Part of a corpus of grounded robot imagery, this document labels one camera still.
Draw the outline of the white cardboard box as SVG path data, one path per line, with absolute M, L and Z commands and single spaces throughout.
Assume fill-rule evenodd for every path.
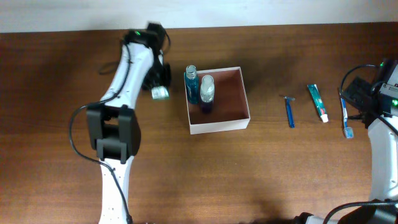
M 247 128 L 251 116 L 240 67 L 197 71 L 198 77 L 210 75 L 215 81 L 215 100 L 210 113 L 199 104 L 186 102 L 191 134 L 214 133 Z

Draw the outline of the clear hand sanitizer bottle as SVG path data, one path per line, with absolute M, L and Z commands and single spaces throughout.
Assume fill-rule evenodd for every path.
M 205 75 L 201 80 L 200 99 L 201 110 L 204 113 L 211 113 L 215 96 L 215 83 L 211 75 Z

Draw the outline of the blue white toothbrush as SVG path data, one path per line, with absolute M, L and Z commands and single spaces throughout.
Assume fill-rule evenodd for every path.
M 353 139 L 354 138 L 353 129 L 352 127 L 348 126 L 348 113 L 346 109 L 346 103 L 344 99 L 340 98 L 340 100 L 341 100 L 341 107 L 343 113 L 343 132 L 346 139 Z

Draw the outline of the blue disposable razor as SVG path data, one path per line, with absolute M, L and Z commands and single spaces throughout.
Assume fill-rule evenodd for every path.
M 295 98 L 289 97 L 289 96 L 284 96 L 285 100 L 285 107 L 287 111 L 287 117 L 288 117 L 288 122 L 289 122 L 289 127 L 294 128 L 295 127 L 295 122 L 294 122 L 294 116 L 292 112 L 292 107 L 290 105 L 291 101 L 294 101 Z

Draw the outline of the green toothpaste tube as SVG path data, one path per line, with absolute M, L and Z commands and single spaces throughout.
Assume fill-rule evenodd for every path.
M 307 85 L 307 88 L 311 94 L 312 100 L 314 102 L 314 105 L 317 109 L 318 115 L 320 117 L 320 119 L 322 120 L 323 123 L 327 123 L 328 122 L 328 115 L 326 112 L 326 108 L 325 105 L 323 103 L 323 100 L 320 96 L 320 93 L 318 91 L 318 87 L 316 84 L 310 84 Z

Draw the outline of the blue mouthwash bottle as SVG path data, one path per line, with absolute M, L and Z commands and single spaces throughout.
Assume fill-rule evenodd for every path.
M 198 104 L 198 91 L 199 91 L 199 78 L 197 75 L 197 69 L 194 65 L 189 65 L 185 70 L 185 87 L 187 91 L 187 100 L 191 104 Z

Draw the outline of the green white soap box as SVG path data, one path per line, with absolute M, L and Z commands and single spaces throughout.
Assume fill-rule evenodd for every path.
M 166 100 L 169 99 L 169 90 L 165 86 L 156 86 L 151 89 L 153 100 Z

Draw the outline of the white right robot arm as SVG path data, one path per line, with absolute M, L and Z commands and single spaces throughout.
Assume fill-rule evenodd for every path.
M 371 83 L 356 77 L 338 89 L 345 137 L 353 137 L 349 119 L 362 121 L 368 130 L 372 155 L 369 200 L 340 205 L 324 218 L 303 212 L 292 223 L 397 223 L 397 61 L 384 59 L 375 68 L 378 72 Z M 338 220 L 332 218 L 346 208 L 354 210 Z

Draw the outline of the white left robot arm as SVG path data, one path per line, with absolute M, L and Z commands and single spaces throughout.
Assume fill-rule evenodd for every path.
M 132 223 L 129 174 L 141 145 L 136 102 L 141 90 L 149 90 L 155 100 L 168 98 L 172 78 L 163 46 L 169 39 L 158 23 L 130 30 L 121 41 L 121 56 L 109 88 L 98 103 L 87 107 L 90 144 L 101 167 L 100 223 Z

